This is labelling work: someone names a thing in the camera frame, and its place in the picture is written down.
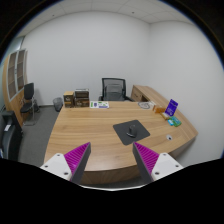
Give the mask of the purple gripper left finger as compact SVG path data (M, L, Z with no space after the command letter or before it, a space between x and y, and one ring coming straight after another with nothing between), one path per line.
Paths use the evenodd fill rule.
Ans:
M87 142L66 154L56 153L41 166L41 169L75 184L79 184L90 154L91 143Z

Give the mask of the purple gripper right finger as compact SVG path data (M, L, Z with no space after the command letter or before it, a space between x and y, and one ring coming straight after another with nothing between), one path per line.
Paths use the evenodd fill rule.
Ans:
M145 184L152 183L183 168L168 153L158 154L137 142L133 143L132 151Z

